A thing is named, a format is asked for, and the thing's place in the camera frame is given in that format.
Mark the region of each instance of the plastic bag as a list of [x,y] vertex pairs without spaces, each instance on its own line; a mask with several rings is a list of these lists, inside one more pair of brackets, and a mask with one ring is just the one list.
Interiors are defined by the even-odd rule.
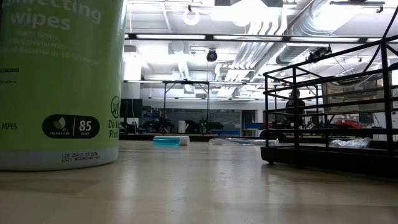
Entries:
[[[265,139],[240,139],[240,138],[213,138],[210,139],[209,144],[214,146],[265,146]],[[279,140],[269,140],[270,146],[278,146]]]
[[355,139],[350,141],[333,140],[329,143],[330,147],[350,147],[355,149],[364,149],[371,143],[371,138]]

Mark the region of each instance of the person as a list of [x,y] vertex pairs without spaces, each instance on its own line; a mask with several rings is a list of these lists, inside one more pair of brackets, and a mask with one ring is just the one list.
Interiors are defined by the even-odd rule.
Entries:
[[[289,98],[291,98],[291,100],[286,102],[285,108],[289,108],[289,109],[286,110],[286,113],[294,114],[293,90],[292,90],[292,92],[290,92]],[[304,101],[300,100],[299,98],[300,98],[300,90],[297,90],[297,99],[298,99],[297,106],[305,106]],[[298,114],[304,114],[304,109],[299,108],[297,112],[298,112]],[[293,116],[286,116],[285,119],[286,119],[287,125],[289,127],[290,127],[291,123],[294,123],[294,117]],[[302,117],[298,118],[298,125],[299,126],[303,125]]]

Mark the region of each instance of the wooden floor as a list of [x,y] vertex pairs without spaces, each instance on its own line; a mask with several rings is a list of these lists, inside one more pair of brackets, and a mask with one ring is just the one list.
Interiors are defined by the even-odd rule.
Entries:
[[270,166],[252,146],[124,141],[105,166],[0,172],[0,223],[396,224],[398,184]]

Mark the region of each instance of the black oval label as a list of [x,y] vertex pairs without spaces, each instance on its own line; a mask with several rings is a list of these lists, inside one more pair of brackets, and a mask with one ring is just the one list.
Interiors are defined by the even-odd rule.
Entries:
[[43,121],[43,132],[50,138],[90,139],[100,131],[100,122],[91,116],[54,114]]

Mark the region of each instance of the security camera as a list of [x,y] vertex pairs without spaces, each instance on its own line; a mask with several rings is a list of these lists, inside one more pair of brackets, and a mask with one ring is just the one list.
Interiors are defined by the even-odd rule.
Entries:
[[217,53],[216,53],[216,50],[209,50],[209,53],[207,54],[207,61],[208,61],[208,62],[215,62],[215,61],[217,61]]

